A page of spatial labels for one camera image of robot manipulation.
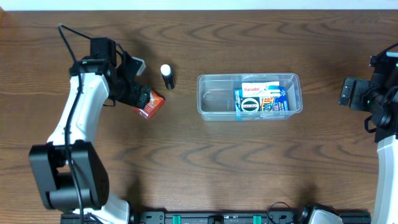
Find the dark syrup bottle white cap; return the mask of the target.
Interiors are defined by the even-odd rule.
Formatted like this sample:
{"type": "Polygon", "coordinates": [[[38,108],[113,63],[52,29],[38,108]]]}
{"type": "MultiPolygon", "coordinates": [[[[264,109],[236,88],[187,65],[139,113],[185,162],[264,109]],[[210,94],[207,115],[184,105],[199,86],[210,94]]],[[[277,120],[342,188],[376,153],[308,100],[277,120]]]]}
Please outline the dark syrup bottle white cap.
{"type": "Polygon", "coordinates": [[[164,80],[165,86],[168,90],[172,90],[175,88],[175,80],[174,80],[174,75],[172,73],[172,69],[170,65],[168,64],[163,64],[160,67],[160,72],[162,74],[162,78],[164,80]]]}

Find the red Panadol ActiFast box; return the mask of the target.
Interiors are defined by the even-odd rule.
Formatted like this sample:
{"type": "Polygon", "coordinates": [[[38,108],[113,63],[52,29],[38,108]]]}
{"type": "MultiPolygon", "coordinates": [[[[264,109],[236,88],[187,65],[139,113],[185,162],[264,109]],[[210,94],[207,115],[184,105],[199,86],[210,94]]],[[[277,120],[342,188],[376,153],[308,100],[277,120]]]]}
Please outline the red Panadol ActiFast box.
{"type": "Polygon", "coordinates": [[[165,103],[165,99],[163,96],[158,94],[156,91],[152,90],[150,93],[150,100],[148,104],[144,107],[144,109],[139,109],[133,107],[133,110],[144,117],[145,119],[149,120],[156,114],[156,112],[160,109],[160,107],[165,103]]]}

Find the clear plastic container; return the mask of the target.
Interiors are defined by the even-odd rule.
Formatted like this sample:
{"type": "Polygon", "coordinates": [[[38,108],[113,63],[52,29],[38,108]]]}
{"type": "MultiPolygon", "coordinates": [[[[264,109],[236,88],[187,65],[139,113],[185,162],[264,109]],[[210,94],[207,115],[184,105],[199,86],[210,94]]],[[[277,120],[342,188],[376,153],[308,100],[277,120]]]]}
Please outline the clear plastic container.
{"type": "Polygon", "coordinates": [[[207,121],[251,121],[288,119],[303,110],[299,76],[295,73],[240,73],[201,75],[197,81],[197,109],[207,121]],[[236,118],[234,90],[242,89],[242,83],[279,82],[284,87],[289,110],[271,114],[263,119],[254,115],[236,118]]]}

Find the blue Cool Fever box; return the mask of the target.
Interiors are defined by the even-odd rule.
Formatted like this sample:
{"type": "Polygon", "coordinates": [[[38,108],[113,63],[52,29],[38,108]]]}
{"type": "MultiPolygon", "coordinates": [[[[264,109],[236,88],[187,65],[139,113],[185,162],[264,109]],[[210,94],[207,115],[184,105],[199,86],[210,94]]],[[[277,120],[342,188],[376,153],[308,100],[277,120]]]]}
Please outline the blue Cool Fever box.
{"type": "Polygon", "coordinates": [[[280,97],[258,97],[260,100],[260,109],[257,112],[243,112],[241,111],[241,101],[243,97],[242,89],[234,90],[234,108],[237,119],[243,119],[245,115],[254,115],[255,119],[263,119],[271,114],[278,114],[289,110],[289,103],[284,87],[280,87],[282,95],[280,97]]]}

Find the white Panadol box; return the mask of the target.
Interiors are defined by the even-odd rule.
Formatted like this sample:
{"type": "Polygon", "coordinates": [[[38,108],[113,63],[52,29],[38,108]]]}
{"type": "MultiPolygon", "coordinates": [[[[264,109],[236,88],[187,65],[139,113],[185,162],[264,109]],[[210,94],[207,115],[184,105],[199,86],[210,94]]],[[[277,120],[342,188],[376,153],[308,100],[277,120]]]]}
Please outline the white Panadol box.
{"type": "Polygon", "coordinates": [[[242,83],[243,97],[280,97],[279,82],[242,83]]]}

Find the dark green ointment box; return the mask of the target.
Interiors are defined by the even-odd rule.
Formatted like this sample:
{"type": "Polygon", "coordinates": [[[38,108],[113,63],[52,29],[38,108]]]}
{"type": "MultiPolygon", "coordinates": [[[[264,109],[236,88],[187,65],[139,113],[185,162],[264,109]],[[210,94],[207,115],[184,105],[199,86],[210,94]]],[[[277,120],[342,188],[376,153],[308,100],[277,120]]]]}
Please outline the dark green ointment box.
{"type": "Polygon", "coordinates": [[[241,111],[243,112],[257,112],[260,109],[260,100],[258,97],[242,98],[241,111]]]}

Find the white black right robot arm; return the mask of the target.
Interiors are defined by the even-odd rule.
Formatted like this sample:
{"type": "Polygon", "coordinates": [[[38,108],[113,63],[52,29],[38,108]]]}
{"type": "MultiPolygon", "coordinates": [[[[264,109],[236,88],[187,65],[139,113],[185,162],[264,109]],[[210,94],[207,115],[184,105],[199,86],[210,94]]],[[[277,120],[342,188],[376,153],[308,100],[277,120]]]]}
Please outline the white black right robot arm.
{"type": "Polygon", "coordinates": [[[370,80],[345,78],[338,104],[368,112],[364,128],[377,144],[378,181],[372,223],[397,223],[397,53],[370,58],[370,80]]]}

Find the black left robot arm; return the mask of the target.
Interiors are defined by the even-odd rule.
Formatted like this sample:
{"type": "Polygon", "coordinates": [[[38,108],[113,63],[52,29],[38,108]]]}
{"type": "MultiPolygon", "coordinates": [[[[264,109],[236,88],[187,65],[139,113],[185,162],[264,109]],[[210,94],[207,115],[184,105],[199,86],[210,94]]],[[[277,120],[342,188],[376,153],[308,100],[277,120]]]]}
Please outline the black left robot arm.
{"type": "Polygon", "coordinates": [[[43,205],[71,212],[72,223],[129,223],[130,206],[112,194],[94,148],[106,100],[143,109],[151,88],[135,82],[145,63],[106,37],[90,40],[90,54],[69,69],[70,93],[47,142],[32,146],[30,166],[43,205]]]}

